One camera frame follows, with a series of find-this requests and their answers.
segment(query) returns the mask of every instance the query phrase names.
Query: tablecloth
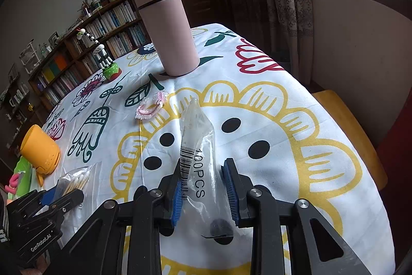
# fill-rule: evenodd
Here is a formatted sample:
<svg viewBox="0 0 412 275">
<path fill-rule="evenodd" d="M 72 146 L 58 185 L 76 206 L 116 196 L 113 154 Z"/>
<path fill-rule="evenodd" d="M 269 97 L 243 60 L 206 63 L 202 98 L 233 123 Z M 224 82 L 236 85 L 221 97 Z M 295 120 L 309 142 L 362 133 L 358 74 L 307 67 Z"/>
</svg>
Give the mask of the tablecloth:
<svg viewBox="0 0 412 275">
<path fill-rule="evenodd" d="M 239 173 L 277 199 L 308 199 L 373 275 L 392 274 L 393 242 L 378 190 L 329 114 L 279 64 L 226 27 L 209 24 L 192 35 L 200 57 L 193 72 L 168 76 L 149 44 L 116 60 L 122 74 L 115 81 L 104 82 L 99 71 L 54 108 L 43 130 L 62 155 L 44 188 L 74 168 L 96 164 L 80 223 L 106 199 L 126 202 L 142 184 L 156 188 L 174 171 L 180 117 L 197 98 L 214 126 L 219 164 L 234 158 Z M 153 119 L 136 120 L 139 103 L 160 90 L 170 93 L 166 105 Z M 220 245 L 188 230 L 185 220 L 172 236 L 161 237 L 164 275 L 249 274 L 251 231 Z M 63 228 L 68 241 L 76 228 Z"/>
</svg>

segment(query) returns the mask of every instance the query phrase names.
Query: table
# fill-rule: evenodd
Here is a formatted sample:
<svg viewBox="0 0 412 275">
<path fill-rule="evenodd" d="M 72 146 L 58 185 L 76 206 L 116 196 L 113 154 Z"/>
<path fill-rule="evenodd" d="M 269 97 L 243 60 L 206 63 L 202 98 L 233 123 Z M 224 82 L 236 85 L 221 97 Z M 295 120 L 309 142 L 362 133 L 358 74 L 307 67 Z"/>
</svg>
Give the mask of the table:
<svg viewBox="0 0 412 275">
<path fill-rule="evenodd" d="M 149 44 L 116 60 L 123 73 L 114 82 L 104 83 L 99 71 L 50 114 L 43 129 L 62 157 L 45 188 L 65 172 L 96 163 L 76 226 L 106 199 L 129 201 L 141 184 L 156 188 L 173 173 L 181 145 L 180 116 L 197 98 L 214 126 L 219 164 L 234 158 L 239 173 L 267 186 L 277 199 L 308 199 L 373 275 L 392 274 L 385 208 L 334 120 L 281 66 L 226 27 L 209 24 L 192 29 L 192 35 L 201 58 L 193 72 L 168 76 Z M 168 103 L 155 118 L 136 120 L 139 102 L 159 90 L 170 93 Z M 190 221 L 181 221 L 171 237 L 161 237 L 163 274 L 249 274 L 251 231 L 220 245 L 195 234 Z M 65 221 L 63 229 L 67 241 L 75 228 Z"/>
</svg>

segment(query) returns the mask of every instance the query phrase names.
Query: green plastic object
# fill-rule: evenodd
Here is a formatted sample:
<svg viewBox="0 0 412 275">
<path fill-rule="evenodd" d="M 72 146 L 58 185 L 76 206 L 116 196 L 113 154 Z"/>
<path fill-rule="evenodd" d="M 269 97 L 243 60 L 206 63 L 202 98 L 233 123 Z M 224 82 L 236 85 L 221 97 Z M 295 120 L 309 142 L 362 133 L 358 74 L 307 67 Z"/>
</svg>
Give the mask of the green plastic object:
<svg viewBox="0 0 412 275">
<path fill-rule="evenodd" d="M 27 161 L 24 156 L 20 157 L 20 160 L 17 162 L 16 168 L 14 168 L 14 173 L 23 173 L 20 174 L 19 184 L 16 190 L 16 196 L 21 197 L 27 194 L 30 191 L 31 184 L 31 163 Z"/>
</svg>

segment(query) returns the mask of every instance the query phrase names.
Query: wooden bookshelf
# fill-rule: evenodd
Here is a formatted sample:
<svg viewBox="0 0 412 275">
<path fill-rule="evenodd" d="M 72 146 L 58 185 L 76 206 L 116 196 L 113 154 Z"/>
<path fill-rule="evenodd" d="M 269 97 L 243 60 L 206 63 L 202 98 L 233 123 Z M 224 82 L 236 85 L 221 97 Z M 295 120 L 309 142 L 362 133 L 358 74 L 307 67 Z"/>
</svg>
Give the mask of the wooden bookshelf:
<svg viewBox="0 0 412 275">
<path fill-rule="evenodd" d="M 106 5 L 105 7 L 103 7 L 102 9 L 100 9 L 98 12 L 94 13 L 90 18 L 87 18 L 86 20 L 84 20 L 83 22 L 81 22 L 76 28 L 85 28 L 86 31 L 87 28 L 86 26 L 91 24 L 95 19 L 99 18 L 100 16 L 102 16 L 103 14 L 105 14 L 107 11 L 110 11 L 112 9 L 114 9 L 116 6 L 119 6 L 120 4 L 122 4 L 125 0 L 116 0 L 114 2 L 109 3 L 108 5 Z M 106 47 L 106 51 L 110 51 L 110 49 L 108 48 L 106 41 L 108 41 L 108 39 L 114 37 L 115 35 L 117 35 L 118 33 L 122 33 L 125 29 L 127 29 L 128 27 L 131 27 L 133 25 L 136 25 L 139 21 L 141 21 L 141 18 L 139 16 L 139 13 L 137 13 L 137 19 L 131 21 L 131 22 L 127 22 L 122 26 L 119 26 L 115 29 L 113 29 L 112 31 L 108 32 L 107 34 L 101 36 L 101 37 L 96 37 L 98 39 L 98 41 L 101 44 L 104 44 Z M 80 54 L 78 52 L 78 50 L 75 48 L 73 42 L 72 42 L 72 38 L 74 38 L 77 35 L 77 30 L 73 30 L 70 33 L 68 33 L 65 37 L 63 37 L 61 39 L 61 41 L 59 41 L 59 43 L 53 48 L 53 50 L 45 57 L 44 60 L 42 60 L 42 62 L 39 64 L 39 66 L 33 71 L 33 73 L 31 74 L 30 78 L 29 78 L 29 84 L 31 85 L 34 93 L 40 98 L 41 102 L 43 103 L 44 107 L 48 110 L 51 111 L 53 109 L 53 105 L 50 103 L 50 101 L 47 99 L 45 92 L 50 89 L 53 88 L 53 84 L 59 79 L 61 78 L 61 76 L 69 69 L 72 69 L 72 67 L 75 67 L 78 71 L 78 73 L 81 76 L 81 80 L 84 81 L 87 78 L 90 77 L 90 72 L 88 71 L 88 69 L 86 68 L 86 66 L 83 64 L 82 59 L 89 54 L 92 50 L 94 50 L 94 48 L 96 47 L 96 45 L 92 45 L 88 48 L 85 48 Z M 38 80 L 38 77 L 41 76 L 42 74 L 42 70 L 47 68 L 48 65 L 50 64 L 50 62 L 52 62 L 52 60 L 58 55 L 58 54 L 64 54 L 67 57 L 67 65 L 56 75 L 54 74 L 54 78 L 49 82 L 46 83 L 47 85 L 45 86 L 45 88 L 43 90 L 39 90 L 39 88 L 36 85 L 36 82 Z"/>
</svg>

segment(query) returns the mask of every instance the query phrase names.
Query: bookshelf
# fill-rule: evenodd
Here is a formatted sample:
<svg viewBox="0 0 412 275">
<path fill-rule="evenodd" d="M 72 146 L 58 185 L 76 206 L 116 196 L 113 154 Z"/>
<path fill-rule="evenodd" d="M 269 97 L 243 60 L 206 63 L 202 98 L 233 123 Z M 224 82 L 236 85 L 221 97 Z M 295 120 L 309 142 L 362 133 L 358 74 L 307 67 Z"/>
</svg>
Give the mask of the bookshelf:
<svg viewBox="0 0 412 275">
<path fill-rule="evenodd" d="M 116 0 L 81 22 L 106 52 L 117 59 L 150 42 L 134 0 Z M 42 60 L 29 78 L 34 93 L 51 111 L 69 92 L 100 68 L 92 51 L 96 47 L 86 36 L 76 39 L 77 31 L 68 33 Z"/>
</svg>

